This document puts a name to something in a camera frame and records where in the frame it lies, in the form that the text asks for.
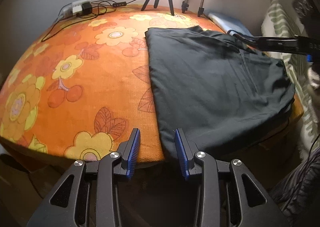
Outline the right hand white glove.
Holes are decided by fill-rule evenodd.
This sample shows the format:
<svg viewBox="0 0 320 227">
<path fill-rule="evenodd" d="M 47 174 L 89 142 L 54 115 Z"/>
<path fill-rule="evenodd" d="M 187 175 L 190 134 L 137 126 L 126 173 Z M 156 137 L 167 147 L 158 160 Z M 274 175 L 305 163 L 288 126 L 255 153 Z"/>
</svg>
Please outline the right hand white glove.
<svg viewBox="0 0 320 227">
<path fill-rule="evenodd" d="M 314 91 L 319 91 L 319 86 L 320 86 L 319 71 L 320 71 L 319 63 L 313 63 L 308 68 L 309 85 Z"/>
</svg>

